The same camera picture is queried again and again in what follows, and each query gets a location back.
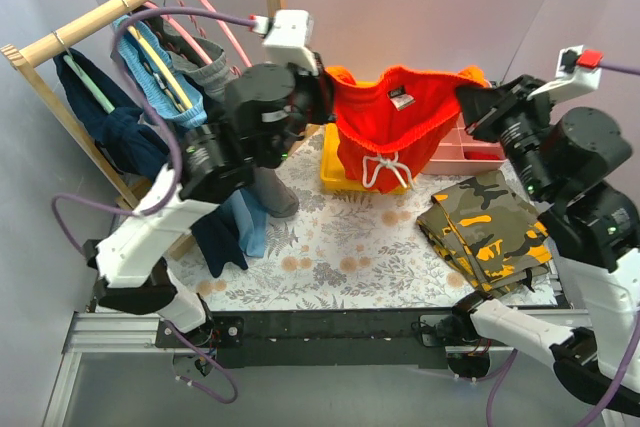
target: green hanger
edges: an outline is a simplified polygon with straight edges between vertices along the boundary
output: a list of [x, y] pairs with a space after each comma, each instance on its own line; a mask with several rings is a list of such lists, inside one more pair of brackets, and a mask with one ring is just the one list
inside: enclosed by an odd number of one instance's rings
[[76, 73], [76, 75], [80, 77], [80, 80], [82, 81], [82, 83], [85, 85], [87, 89], [89, 89], [89, 91], [93, 94], [95, 99], [98, 101], [98, 103], [102, 106], [102, 108], [107, 114], [110, 114], [111, 112], [116, 110], [113, 104], [109, 102], [109, 99], [107, 99], [107, 97], [102, 93], [102, 91], [93, 82], [93, 80], [91, 80], [91, 77], [89, 77], [87, 73], [84, 70], [82, 70], [78, 64], [75, 63], [75, 61], [69, 54], [63, 56], [62, 58], [67, 63], [67, 65], [71, 67], [71, 70], [73, 70]]

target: camouflage pants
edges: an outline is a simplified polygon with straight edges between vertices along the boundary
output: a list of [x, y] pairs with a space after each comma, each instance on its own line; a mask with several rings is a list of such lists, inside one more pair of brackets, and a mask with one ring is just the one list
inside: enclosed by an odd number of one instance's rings
[[547, 231], [495, 170], [432, 197], [418, 225], [436, 253], [478, 290], [500, 297], [546, 274]]

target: floral tablecloth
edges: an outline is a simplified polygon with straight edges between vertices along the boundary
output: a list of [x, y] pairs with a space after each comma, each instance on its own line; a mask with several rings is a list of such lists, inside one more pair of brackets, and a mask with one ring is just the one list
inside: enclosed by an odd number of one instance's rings
[[[300, 198], [300, 211], [269, 219], [264, 258], [249, 259], [247, 271], [226, 267], [213, 279], [194, 247], [180, 261], [170, 261], [177, 277], [214, 311], [443, 307], [472, 292], [415, 222], [431, 205], [431, 194], [462, 177], [419, 175], [416, 190], [402, 196], [323, 193], [323, 133], [311, 136], [277, 171]], [[512, 168], [504, 165], [502, 171], [523, 195]], [[548, 277], [537, 279], [534, 288], [502, 300], [555, 304]]]

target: clothing rack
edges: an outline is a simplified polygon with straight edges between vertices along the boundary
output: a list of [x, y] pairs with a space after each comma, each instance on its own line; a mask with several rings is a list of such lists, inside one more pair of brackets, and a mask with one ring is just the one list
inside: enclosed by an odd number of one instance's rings
[[[11, 44], [0, 49], [11, 66], [31, 84], [31, 87], [65, 130], [120, 193], [120, 197], [116, 199], [118, 204], [123, 208], [129, 209], [134, 209], [138, 205], [139, 200], [146, 194], [150, 183], [142, 182], [131, 188], [127, 186], [102, 152], [95, 146], [93, 139], [84, 130], [82, 124], [76, 120], [62, 100], [36, 72], [35, 68], [147, 1], [149, 0], [108, 0], [22, 49], [18, 49]], [[270, 11], [283, 7], [283, 1], [269, 0], [268, 9]], [[170, 251], [174, 258], [180, 258], [193, 245], [193, 239], [189, 236], [176, 244], [178, 243], [181, 243], [181, 246]]]

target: yellow tray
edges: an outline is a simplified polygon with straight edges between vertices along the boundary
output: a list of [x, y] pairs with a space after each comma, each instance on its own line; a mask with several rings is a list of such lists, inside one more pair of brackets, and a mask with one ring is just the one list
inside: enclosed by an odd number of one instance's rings
[[[358, 192], [376, 192], [365, 189], [361, 182], [349, 180], [344, 173], [344, 167], [338, 159], [338, 127], [336, 124], [327, 124], [324, 131], [324, 148], [322, 150], [322, 165], [320, 167], [320, 178], [327, 190], [355, 190]], [[404, 194], [407, 189], [398, 186], [390, 194]]]

